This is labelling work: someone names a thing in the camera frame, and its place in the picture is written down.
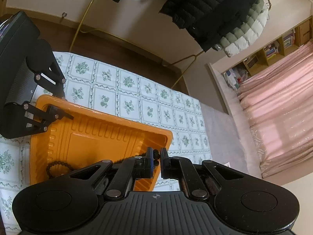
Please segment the orange plastic tray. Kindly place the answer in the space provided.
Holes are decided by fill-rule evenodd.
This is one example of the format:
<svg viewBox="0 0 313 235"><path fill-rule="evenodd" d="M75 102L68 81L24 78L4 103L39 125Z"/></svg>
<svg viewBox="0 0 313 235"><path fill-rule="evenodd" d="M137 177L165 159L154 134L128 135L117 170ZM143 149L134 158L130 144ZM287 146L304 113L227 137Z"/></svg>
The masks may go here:
<svg viewBox="0 0 313 235"><path fill-rule="evenodd" d="M56 106L73 119L58 119L44 133L30 139L30 183L48 180L47 165L54 161L68 163L75 169L101 160L117 162L140 155L147 148L168 149L172 132L136 121L92 110L56 97L41 95L36 107L47 110Z"/></svg>

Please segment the green floral tablecloth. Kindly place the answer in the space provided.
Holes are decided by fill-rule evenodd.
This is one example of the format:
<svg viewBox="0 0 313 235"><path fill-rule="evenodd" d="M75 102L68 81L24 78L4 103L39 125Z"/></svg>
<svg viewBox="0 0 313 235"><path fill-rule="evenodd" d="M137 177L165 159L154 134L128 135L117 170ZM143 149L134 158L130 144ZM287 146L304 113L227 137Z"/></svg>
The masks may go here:
<svg viewBox="0 0 313 235"><path fill-rule="evenodd" d="M54 56L66 78L66 100L172 132L170 156L200 164L212 157L201 104L181 92L113 65L69 52ZM18 234L12 201L30 185L29 136L1 138L1 217L5 234Z"/></svg>

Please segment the pink curtain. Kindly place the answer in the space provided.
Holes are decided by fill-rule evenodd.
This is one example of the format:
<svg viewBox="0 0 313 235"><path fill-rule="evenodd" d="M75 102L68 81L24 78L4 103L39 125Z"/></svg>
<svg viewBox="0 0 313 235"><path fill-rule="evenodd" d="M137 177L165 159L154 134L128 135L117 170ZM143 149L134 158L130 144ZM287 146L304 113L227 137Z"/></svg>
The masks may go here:
<svg viewBox="0 0 313 235"><path fill-rule="evenodd" d="M263 178L312 158L312 41L240 85Z"/></svg>

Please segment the plastic bag on sill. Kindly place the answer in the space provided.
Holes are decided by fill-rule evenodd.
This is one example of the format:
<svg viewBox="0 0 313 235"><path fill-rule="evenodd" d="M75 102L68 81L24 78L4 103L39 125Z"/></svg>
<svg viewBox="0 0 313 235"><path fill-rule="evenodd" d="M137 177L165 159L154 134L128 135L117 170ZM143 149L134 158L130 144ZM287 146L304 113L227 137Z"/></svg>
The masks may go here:
<svg viewBox="0 0 313 235"><path fill-rule="evenodd" d="M233 67L223 73L227 85L237 91L240 85L248 78L248 71L242 67Z"/></svg>

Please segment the gold metal coat rack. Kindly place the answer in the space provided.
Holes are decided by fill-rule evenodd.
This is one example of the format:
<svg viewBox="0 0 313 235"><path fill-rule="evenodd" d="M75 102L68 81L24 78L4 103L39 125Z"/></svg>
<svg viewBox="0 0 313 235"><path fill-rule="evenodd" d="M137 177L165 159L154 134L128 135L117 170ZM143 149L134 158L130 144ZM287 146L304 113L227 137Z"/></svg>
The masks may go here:
<svg viewBox="0 0 313 235"><path fill-rule="evenodd" d="M97 28L127 40L169 63L176 62L188 55L201 51L186 30L180 30L171 18L159 11L165 0L69 0L70 18L82 20L85 25ZM302 15L310 10L308 0L270 0L272 8L268 12L267 23L262 35L249 48L228 58L223 51L210 49L201 54L194 65L188 69L185 78L191 76L197 65L217 64L223 71L242 60L255 50L286 32L302 20Z"/></svg>

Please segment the wooden bookshelf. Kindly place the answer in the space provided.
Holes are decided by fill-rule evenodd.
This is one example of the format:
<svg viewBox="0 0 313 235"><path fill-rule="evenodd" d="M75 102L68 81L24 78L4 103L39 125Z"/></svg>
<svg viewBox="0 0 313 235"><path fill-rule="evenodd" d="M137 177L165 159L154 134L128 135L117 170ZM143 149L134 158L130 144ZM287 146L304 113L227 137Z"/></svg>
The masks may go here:
<svg viewBox="0 0 313 235"><path fill-rule="evenodd" d="M296 51L311 39L312 17L309 17L252 53L232 68L243 69L248 73L248 76L254 76Z"/></svg>

